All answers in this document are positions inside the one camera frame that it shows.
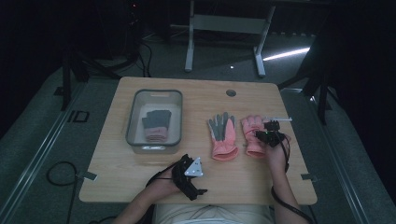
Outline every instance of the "gray glove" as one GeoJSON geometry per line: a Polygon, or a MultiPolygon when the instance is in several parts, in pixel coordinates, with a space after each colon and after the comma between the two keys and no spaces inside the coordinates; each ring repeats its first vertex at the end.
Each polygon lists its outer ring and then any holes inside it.
{"type": "Polygon", "coordinates": [[[171,115],[169,110],[154,110],[142,118],[148,142],[166,142],[171,115]]]}

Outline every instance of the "cable on floor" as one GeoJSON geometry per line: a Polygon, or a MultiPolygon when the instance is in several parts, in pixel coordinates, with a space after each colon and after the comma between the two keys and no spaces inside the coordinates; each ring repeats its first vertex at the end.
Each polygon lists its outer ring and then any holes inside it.
{"type": "MultiPolygon", "coordinates": [[[[74,200],[75,200],[75,197],[76,197],[77,183],[78,183],[78,181],[79,181],[80,179],[82,179],[82,178],[79,178],[79,177],[78,177],[77,168],[76,168],[76,166],[75,166],[72,162],[70,162],[70,161],[58,161],[58,162],[56,162],[55,164],[53,164],[53,165],[48,169],[48,171],[47,171],[47,173],[46,173],[46,178],[47,178],[47,180],[49,181],[49,183],[50,183],[51,185],[53,185],[53,186],[57,186],[57,187],[67,187],[67,186],[73,185],[73,191],[72,191],[72,196],[71,196],[71,199],[70,199],[69,209],[68,209],[68,211],[67,211],[67,220],[66,220],[66,224],[69,224],[69,223],[70,223],[70,218],[71,218],[71,215],[72,215],[72,209],[73,209],[74,200]],[[73,175],[74,175],[73,181],[65,182],[65,183],[59,183],[59,182],[55,182],[55,181],[51,178],[51,173],[52,173],[52,171],[53,171],[55,168],[57,168],[58,166],[60,166],[60,165],[68,165],[68,166],[72,167],[72,169],[73,169],[73,175]]],[[[101,219],[101,220],[99,220],[99,221],[91,221],[90,224],[100,224],[100,223],[102,223],[102,222],[104,222],[104,221],[106,221],[106,220],[114,219],[114,218],[116,218],[116,217],[105,217],[105,218],[103,218],[103,219],[101,219]]]]}

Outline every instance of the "wooden table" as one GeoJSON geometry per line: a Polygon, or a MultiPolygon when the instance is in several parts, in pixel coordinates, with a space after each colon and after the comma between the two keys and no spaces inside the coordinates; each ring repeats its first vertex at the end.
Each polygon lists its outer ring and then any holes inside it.
{"type": "MultiPolygon", "coordinates": [[[[183,193],[159,203],[249,203],[271,204],[272,180],[264,160],[246,154],[246,140],[240,120],[248,115],[286,118],[276,85],[253,82],[209,81],[170,78],[124,77],[120,80],[92,156],[89,172],[96,181],[84,180],[79,198],[83,202],[128,203],[148,180],[184,154],[201,157],[204,176],[194,178],[205,195],[190,201],[183,193]],[[171,155],[135,154],[125,140],[134,94],[141,89],[174,89],[183,93],[182,139],[178,152],[171,155]],[[227,90],[236,91],[234,97],[227,90]],[[232,161],[211,158],[212,141],[207,120],[227,111],[234,115],[239,155],[232,161]]],[[[281,121],[282,133],[291,136],[288,178],[299,204],[313,204],[317,195],[307,174],[304,159],[290,121],[281,121]]]]}

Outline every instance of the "person's hand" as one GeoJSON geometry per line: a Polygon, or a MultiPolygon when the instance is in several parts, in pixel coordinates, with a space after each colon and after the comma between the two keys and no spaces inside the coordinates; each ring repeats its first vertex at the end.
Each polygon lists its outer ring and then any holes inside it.
{"type": "MultiPolygon", "coordinates": [[[[282,141],[283,146],[286,149],[287,157],[290,154],[290,136],[285,134],[285,139],[282,141]]],[[[271,172],[285,173],[285,167],[287,164],[287,159],[285,158],[285,153],[283,151],[282,145],[279,143],[275,147],[270,147],[265,144],[264,146],[266,159],[268,160],[268,166],[271,172]]]]}

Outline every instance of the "glove cuff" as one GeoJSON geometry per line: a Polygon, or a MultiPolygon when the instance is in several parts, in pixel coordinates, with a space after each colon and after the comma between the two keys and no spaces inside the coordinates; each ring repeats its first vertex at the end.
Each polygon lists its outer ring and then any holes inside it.
{"type": "Polygon", "coordinates": [[[238,147],[217,142],[212,151],[212,158],[217,161],[230,161],[238,155],[238,147]]]}
{"type": "Polygon", "coordinates": [[[258,142],[249,142],[247,144],[247,154],[257,159],[265,158],[265,151],[258,142]]]}

